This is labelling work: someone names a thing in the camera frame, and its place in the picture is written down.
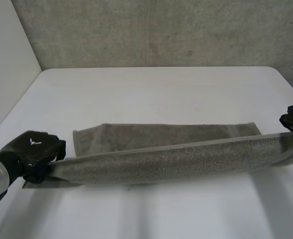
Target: concrete wall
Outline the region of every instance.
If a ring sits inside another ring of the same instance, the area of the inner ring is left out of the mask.
[[[10,0],[0,0],[0,123],[40,72]]]
[[[293,86],[293,0],[12,0],[41,68],[270,66]]]

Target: gray wall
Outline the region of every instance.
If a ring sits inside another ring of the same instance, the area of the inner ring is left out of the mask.
[[[293,86],[293,0],[12,0],[43,70],[270,66]]]

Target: towel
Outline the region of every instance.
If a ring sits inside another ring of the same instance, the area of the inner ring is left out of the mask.
[[[50,176],[82,184],[143,184],[250,172],[291,162],[293,132],[288,132],[86,155],[51,164]]]

